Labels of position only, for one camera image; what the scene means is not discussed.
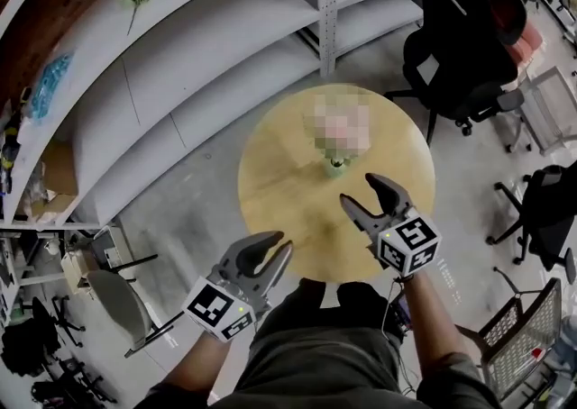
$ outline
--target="table top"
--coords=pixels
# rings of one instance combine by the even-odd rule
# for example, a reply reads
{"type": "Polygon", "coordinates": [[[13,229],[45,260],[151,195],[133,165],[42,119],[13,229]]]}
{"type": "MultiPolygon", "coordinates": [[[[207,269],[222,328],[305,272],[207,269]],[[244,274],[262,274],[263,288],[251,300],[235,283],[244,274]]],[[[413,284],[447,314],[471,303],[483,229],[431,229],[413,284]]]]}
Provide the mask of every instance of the table top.
{"type": "Polygon", "coordinates": [[[301,277],[344,283],[378,275],[382,268],[365,249],[369,237],[339,202],[345,193],[381,213],[364,178],[368,172],[396,181],[420,212],[432,213],[433,159],[421,131],[399,107],[370,90],[337,84],[285,98],[265,114],[244,147],[238,193],[249,232],[285,232],[295,246],[288,270],[301,277]],[[371,147],[340,177],[329,177],[303,119],[316,100],[340,97],[369,106],[371,147]]]}

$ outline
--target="shirt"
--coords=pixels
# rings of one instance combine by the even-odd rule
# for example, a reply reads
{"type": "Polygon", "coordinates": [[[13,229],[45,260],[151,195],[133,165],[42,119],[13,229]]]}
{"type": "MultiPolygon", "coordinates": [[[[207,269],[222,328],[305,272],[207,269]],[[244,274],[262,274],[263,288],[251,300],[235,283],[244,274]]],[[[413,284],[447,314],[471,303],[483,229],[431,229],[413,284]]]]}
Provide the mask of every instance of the shirt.
{"type": "MultiPolygon", "coordinates": [[[[236,389],[211,407],[359,407],[395,409],[499,408],[471,359],[448,356],[427,375],[417,400],[398,386],[398,340],[368,328],[310,328],[276,332],[251,346],[236,389]]],[[[160,384],[136,409],[204,408],[204,396],[160,384]]]]}

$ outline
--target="concrete floor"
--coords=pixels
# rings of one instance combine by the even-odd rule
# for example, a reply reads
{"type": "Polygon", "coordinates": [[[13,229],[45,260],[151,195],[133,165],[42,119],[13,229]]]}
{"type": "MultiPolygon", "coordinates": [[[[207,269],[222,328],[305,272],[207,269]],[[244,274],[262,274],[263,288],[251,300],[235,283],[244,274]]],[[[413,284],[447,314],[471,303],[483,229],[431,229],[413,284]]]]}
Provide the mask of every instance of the concrete floor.
{"type": "MultiPolygon", "coordinates": [[[[545,46],[528,73],[539,74],[557,65],[571,79],[572,53],[561,41],[553,19],[544,8],[532,11],[531,16],[545,36],[545,46]]],[[[416,28],[406,26],[346,55],[338,61],[331,81],[357,84],[377,93],[406,88],[401,70],[402,48],[416,28]]],[[[180,161],[119,215],[136,259],[160,254],[157,260],[139,267],[136,276],[139,293],[162,322],[179,311],[197,277],[206,275],[228,245],[247,233],[236,177],[243,145],[256,123],[285,95],[323,82],[318,75],[306,77],[247,113],[180,161]]],[[[424,132],[428,113],[421,104],[416,99],[396,102],[424,132]]],[[[564,279],[559,270],[545,273],[536,257],[529,256],[521,267],[512,265],[517,251],[514,238],[496,247],[484,242],[488,234],[501,233],[516,217],[503,196],[493,191],[494,182],[517,186],[525,173],[547,164],[567,165],[573,161],[569,150],[559,150],[549,158],[523,149],[506,154],[503,144],[512,136],[509,124],[508,117],[501,115],[475,124],[472,136],[464,138],[452,122],[439,118],[431,149],[436,173],[433,218],[444,239],[436,266],[428,271],[455,322],[472,329],[480,328],[510,298],[504,282],[491,271],[494,265],[507,271],[522,288],[539,288],[549,276],[564,279]]],[[[575,241],[577,236],[572,235],[570,242],[575,241]]],[[[387,270],[367,281],[386,295],[391,279],[392,273],[387,270]]],[[[272,303],[278,304],[297,282],[298,278],[287,272],[270,295],[272,303]]],[[[53,292],[67,292],[64,283],[52,283],[45,290],[47,298],[53,292]]],[[[571,313],[572,287],[564,289],[563,298],[563,309],[571,313]]],[[[70,310],[71,317],[87,327],[82,339],[84,348],[72,352],[105,377],[107,387],[119,400],[119,408],[138,403],[147,389],[182,358],[200,333],[194,323],[182,318],[165,338],[124,359],[129,343],[98,302],[77,295],[71,299],[70,310]]],[[[252,334],[244,331],[234,340],[213,399],[234,389],[252,334]]],[[[409,379],[416,386],[418,364],[410,336],[403,345],[402,356],[410,369],[409,379]]],[[[8,409],[32,407],[27,396],[30,383],[23,382],[0,365],[0,398],[8,409]]]]}

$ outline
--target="cardboard box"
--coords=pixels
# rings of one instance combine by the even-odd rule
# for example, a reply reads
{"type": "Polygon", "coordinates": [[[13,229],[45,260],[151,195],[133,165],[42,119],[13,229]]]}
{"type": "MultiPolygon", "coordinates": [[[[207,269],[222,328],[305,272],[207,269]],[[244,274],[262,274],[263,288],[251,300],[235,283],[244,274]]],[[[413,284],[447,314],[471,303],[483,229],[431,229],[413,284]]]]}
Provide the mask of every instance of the cardboard box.
{"type": "Polygon", "coordinates": [[[42,153],[41,161],[44,164],[44,187],[51,199],[32,203],[34,218],[64,212],[78,195],[74,153],[70,144],[52,139],[42,153]]]}

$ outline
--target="person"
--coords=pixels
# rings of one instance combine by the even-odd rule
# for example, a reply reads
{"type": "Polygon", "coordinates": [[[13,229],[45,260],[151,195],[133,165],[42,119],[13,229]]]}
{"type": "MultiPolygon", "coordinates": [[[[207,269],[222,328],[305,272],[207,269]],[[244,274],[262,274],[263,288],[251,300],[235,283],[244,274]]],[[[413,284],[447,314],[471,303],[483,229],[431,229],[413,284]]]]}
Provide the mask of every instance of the person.
{"type": "MultiPolygon", "coordinates": [[[[422,374],[417,400],[400,392],[403,333],[387,300],[354,282],[339,286],[339,307],[320,309],[325,284],[302,279],[256,333],[235,390],[211,407],[499,408],[425,272],[404,291],[422,374]]],[[[203,332],[136,408],[206,407],[229,349],[203,332]]]]}

